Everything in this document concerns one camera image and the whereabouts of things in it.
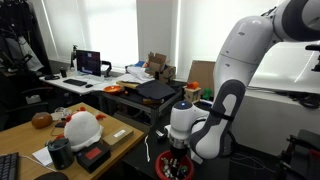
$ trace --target robotic hand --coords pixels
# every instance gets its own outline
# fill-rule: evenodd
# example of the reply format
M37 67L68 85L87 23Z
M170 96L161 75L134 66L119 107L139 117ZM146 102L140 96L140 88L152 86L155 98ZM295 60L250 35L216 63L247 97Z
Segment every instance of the robotic hand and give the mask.
M262 16L238 21L215 65L210 111L188 102L178 102L172 109L169 139L177 159L189 146L191 156L204 159L223 153L225 136L266 52L278 42L320 40L319 9L320 0L287 0Z

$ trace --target computer mouse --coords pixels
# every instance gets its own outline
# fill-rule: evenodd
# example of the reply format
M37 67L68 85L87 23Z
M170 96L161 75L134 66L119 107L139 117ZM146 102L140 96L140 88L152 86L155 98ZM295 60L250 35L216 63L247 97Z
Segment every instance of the computer mouse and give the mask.
M87 84L85 87L86 88L90 88L90 87L92 87L93 85L92 84Z
M35 180L68 180L68 179L69 179L68 176L66 176L61 172L50 172L35 178Z

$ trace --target floor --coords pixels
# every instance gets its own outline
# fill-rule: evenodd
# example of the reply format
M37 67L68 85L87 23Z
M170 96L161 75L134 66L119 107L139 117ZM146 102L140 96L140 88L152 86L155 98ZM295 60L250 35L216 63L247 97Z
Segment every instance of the floor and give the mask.
M95 108L98 108L98 101L94 97L78 97L74 94L65 94L66 92L58 91L58 97L64 98L64 104L72 105L79 101L83 101ZM116 118L122 119L128 123L128 119L117 116ZM130 125L135 126L144 132L148 132L146 125L133 122ZM275 179L275 171L277 170L278 159L259 151L255 151L248 147L240 146L239 152L230 158L230 180L273 180ZM113 168L107 171L100 179L108 180L124 180L124 172L122 171L121 162L116 164Z

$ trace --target wooden desk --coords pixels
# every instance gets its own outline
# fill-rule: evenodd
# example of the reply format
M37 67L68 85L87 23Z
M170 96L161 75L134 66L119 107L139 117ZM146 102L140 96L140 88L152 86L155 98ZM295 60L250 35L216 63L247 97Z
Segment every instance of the wooden desk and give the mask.
M84 104L79 103L71 106L69 109L76 111L81 106L92 114L101 113L100 111ZM107 118L99 121L104 127L102 137L111 133L111 131L120 128L124 123L108 115ZM15 128L0 132L0 154L19 152L20 155L32 157L32 153L43 148L48 140L55 139L50 133L55 123L43 129L35 129L31 122L22 124ZM134 147L143 137L143 132L134 129L134 135L122 146L111 152L111 157L104 162L98 169L89 174L78 163L75 158L73 164L67 169L60 170L68 176L69 179L97 179L112 165L114 165L122 156L124 156L132 147ZM55 129L54 133L61 133L63 129ZM32 162L26 158L20 158L20 167L18 170L19 179L34 179L42 174L50 172L48 169Z

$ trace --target plastic container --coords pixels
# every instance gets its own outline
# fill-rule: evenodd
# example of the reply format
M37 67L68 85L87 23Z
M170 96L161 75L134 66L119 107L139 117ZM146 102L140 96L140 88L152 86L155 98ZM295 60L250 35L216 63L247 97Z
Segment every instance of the plastic container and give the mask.
M171 158L173 158L173 156L169 150L165 151L158 156L158 158L156 160L156 164L155 164L155 170L156 170L158 177L162 180L170 180L162 172L162 169L164 167L164 163L161 160L161 158L171 159ZM194 175L194 167L193 167L192 160L188 156L185 156L181 159L180 164L188 167L188 174L183 180L191 180Z

